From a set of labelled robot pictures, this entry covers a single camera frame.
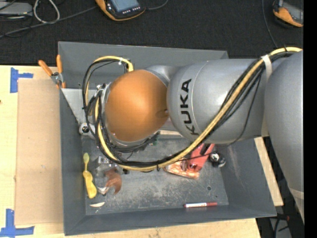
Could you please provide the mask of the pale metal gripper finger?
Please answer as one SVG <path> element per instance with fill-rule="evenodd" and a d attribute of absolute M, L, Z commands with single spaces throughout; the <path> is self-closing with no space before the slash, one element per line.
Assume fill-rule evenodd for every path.
<path fill-rule="evenodd" d="M 108 171 L 110 167 L 110 160 L 99 156 L 97 158 L 97 178 L 103 178 L 105 176 L 105 172 Z"/>

